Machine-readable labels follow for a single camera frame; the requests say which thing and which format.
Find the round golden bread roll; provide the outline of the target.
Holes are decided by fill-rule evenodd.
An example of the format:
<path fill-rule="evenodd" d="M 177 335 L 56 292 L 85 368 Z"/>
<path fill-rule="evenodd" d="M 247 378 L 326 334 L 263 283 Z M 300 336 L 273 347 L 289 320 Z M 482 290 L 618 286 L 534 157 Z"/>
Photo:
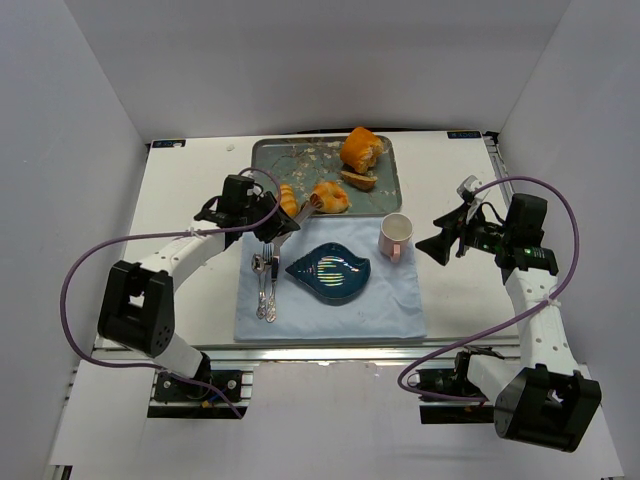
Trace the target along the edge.
<path fill-rule="evenodd" d="M 327 214 L 342 213 L 350 204 L 347 192 L 332 181 L 317 184 L 309 202 L 317 211 Z"/>

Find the metal serving tongs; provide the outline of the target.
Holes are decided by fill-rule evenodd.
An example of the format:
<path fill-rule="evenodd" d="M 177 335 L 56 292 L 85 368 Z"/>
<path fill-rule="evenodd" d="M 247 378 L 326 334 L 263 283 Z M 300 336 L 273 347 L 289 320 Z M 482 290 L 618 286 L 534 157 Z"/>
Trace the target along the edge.
<path fill-rule="evenodd" d="M 293 221 L 301 226 L 302 223 L 308 219 L 313 213 L 315 213 L 319 207 L 322 206 L 320 197 L 316 193 L 312 193 L 310 198 L 304 203 L 301 211 L 293 218 Z M 280 257 L 280 249 L 284 242 L 288 240 L 293 234 L 295 230 L 285 233 L 276 237 L 273 242 L 270 244 L 269 253 L 271 254 L 271 259 Z"/>

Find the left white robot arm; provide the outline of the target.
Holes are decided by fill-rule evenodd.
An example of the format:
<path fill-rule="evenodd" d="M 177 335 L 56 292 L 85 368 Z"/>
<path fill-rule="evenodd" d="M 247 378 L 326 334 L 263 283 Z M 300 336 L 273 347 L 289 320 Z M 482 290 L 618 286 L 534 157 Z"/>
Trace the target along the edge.
<path fill-rule="evenodd" d="M 244 232 L 263 243 L 300 229 L 276 194 L 245 175 L 226 177 L 222 193 L 204 203 L 183 236 L 139 262 L 112 266 L 98 320 L 98 334 L 144 354 L 180 383 L 192 398 L 211 381 L 209 357 L 175 332 L 176 290 Z"/>

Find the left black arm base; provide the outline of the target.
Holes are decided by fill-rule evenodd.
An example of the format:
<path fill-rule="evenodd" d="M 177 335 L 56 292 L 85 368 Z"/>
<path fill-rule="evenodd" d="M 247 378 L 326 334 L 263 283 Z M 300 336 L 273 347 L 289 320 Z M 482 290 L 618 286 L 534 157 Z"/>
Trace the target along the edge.
<path fill-rule="evenodd" d="M 210 388 L 156 375 L 147 417 L 150 419 L 239 420 L 249 404 L 253 374 L 242 370 L 212 370 Z"/>

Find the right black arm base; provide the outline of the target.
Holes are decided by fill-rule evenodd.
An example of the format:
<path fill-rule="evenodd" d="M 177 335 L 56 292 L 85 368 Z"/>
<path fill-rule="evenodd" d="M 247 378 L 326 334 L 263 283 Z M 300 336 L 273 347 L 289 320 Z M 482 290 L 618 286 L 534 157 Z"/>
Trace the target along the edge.
<path fill-rule="evenodd" d="M 458 352 L 451 368 L 421 368 L 411 374 L 407 384 L 421 391 L 428 391 L 447 397 L 461 397 L 461 401 L 445 400 L 439 397 L 421 395 L 419 397 L 420 421 L 431 424 L 493 424 L 494 408 L 490 402 L 482 403 L 481 390 L 466 377 L 471 358 L 487 357 L 504 362 L 506 357 L 492 347 L 466 346 Z"/>

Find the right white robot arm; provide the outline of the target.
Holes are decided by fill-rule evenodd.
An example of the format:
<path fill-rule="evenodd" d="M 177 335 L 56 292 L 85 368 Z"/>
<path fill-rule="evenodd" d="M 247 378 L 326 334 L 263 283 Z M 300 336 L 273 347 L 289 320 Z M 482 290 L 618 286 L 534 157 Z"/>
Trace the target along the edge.
<path fill-rule="evenodd" d="M 560 308 L 551 297 L 557 287 L 554 253 L 542 247 L 546 200 L 512 197 L 505 220 L 488 221 L 478 202 L 467 201 L 435 220 L 438 235 L 417 243 L 418 250 L 444 265 L 459 246 L 463 256 L 475 248 L 493 256 L 518 322 L 520 363 L 512 365 L 489 347 L 467 346 L 454 367 L 419 372 L 419 388 L 464 400 L 487 399 L 499 437 L 575 451 L 600 404 L 598 382 L 585 378 L 568 345 Z"/>

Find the large orange bread loaf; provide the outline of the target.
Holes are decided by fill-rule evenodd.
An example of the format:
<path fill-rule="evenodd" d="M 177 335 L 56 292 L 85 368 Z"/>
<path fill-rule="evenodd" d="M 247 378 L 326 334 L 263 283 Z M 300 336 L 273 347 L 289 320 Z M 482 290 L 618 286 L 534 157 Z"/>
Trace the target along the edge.
<path fill-rule="evenodd" d="M 340 159 L 356 173 L 365 174 L 383 150 L 384 143 L 378 136 L 364 127 L 356 127 L 344 141 Z"/>

